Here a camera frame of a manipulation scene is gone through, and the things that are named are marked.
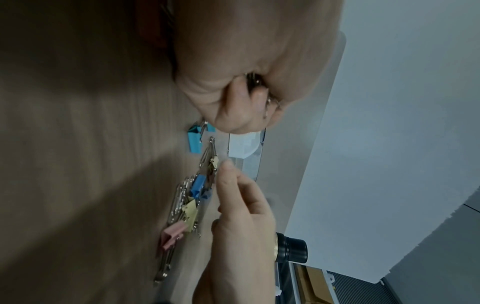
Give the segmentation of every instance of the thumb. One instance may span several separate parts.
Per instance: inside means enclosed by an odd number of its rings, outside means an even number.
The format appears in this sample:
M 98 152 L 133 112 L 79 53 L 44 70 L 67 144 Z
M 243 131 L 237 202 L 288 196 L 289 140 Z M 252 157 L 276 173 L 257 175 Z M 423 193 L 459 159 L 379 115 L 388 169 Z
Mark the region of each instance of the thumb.
M 220 165 L 216 175 L 216 192 L 224 216 L 233 212 L 248 210 L 239 189 L 238 169 L 229 159 Z

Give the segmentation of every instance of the black cylindrical object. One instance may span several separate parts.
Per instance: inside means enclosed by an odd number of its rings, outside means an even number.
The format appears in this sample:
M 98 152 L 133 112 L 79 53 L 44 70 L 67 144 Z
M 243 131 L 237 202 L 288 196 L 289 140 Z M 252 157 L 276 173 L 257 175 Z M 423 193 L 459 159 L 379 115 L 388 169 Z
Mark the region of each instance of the black cylindrical object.
M 306 263 L 308 258 L 309 251 L 304 240 L 276 233 L 275 262 Z

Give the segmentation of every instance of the cardboard box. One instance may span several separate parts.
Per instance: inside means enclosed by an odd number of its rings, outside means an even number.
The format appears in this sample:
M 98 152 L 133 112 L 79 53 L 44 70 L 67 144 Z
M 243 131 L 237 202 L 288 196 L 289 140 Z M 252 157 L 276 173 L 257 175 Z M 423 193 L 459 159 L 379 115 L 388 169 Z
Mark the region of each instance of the cardboard box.
M 296 264 L 295 274 L 302 304 L 334 304 L 321 269 Z

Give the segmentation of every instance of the hand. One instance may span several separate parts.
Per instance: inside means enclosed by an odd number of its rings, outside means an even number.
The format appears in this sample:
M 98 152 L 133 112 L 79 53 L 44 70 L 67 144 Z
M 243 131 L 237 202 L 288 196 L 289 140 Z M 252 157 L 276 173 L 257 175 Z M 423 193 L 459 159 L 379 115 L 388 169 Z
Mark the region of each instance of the hand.
M 337 38 L 342 0 L 176 1 L 177 85 L 201 114 L 229 133 L 260 131 L 309 94 Z M 268 91 L 249 95 L 244 74 Z
M 258 185 L 222 163 L 216 177 L 220 219 L 212 224 L 211 257 L 193 303 L 275 302 L 275 219 Z

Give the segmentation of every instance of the wooden table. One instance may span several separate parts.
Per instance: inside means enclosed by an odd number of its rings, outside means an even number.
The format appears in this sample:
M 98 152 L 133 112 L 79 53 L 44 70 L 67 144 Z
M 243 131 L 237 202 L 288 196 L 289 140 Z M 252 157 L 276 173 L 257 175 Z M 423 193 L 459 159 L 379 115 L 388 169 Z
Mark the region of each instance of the wooden table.
M 0 301 L 190 302 L 218 201 L 153 288 L 200 116 L 137 36 L 133 1 L 2 2 L 0 33 Z

